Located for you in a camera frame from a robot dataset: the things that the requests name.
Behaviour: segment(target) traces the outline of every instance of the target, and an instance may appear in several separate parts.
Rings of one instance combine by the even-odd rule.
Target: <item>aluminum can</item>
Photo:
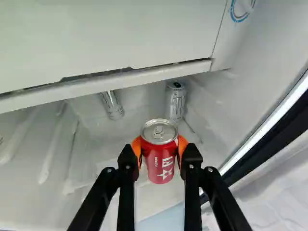
[[[142,155],[149,180],[165,184],[172,180],[178,150],[178,128],[169,120],[152,119],[141,131]]]
[[[111,120],[119,120],[124,116],[124,110],[113,90],[99,93],[104,108]]]
[[[166,85],[166,119],[179,123],[184,115],[186,98],[185,85],[179,82],[170,82]]]

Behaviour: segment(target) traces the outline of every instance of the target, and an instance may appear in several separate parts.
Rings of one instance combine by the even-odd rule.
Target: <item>refrigerator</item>
[[[253,230],[308,229],[305,0],[0,3],[0,230],[64,231],[100,171],[186,86],[180,135]],[[108,118],[100,92],[124,109]],[[101,230],[116,230],[119,192]],[[137,230],[183,228],[184,182],[135,185]],[[203,230],[219,230],[200,190]]]

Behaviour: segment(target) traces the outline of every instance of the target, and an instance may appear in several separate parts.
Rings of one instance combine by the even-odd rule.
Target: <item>silver can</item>
[[[119,120],[124,116],[123,107],[113,90],[101,92],[99,93],[99,96],[102,100],[108,117],[111,120]]]
[[[185,85],[170,82],[166,86],[166,118],[173,123],[179,123],[184,115],[186,98]]]

